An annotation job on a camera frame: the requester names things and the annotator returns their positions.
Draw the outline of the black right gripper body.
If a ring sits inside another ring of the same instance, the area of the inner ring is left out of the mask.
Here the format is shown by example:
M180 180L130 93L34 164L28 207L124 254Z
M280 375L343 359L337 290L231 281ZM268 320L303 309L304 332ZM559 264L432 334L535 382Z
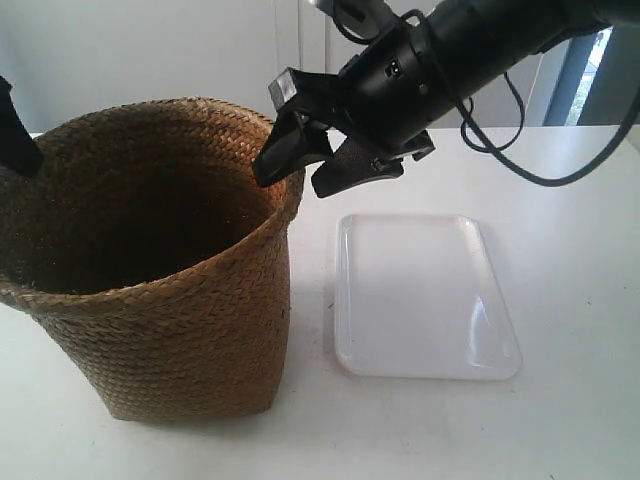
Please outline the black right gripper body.
M384 160L435 150L426 131L438 101L420 12L407 12L339 73L289 73L288 107L316 128L334 128Z

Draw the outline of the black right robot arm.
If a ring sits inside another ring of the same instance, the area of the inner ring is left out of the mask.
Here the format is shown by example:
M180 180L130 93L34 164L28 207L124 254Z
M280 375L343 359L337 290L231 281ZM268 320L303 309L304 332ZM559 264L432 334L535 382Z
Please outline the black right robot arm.
M451 110L472 149L511 167L472 118L471 97L527 56L639 21L635 1L443 1L400 15L383 1L317 8L361 51L337 74L290 68L270 84L277 117L252 169L269 187L315 165L321 198L401 176L406 157L434 150L427 129Z

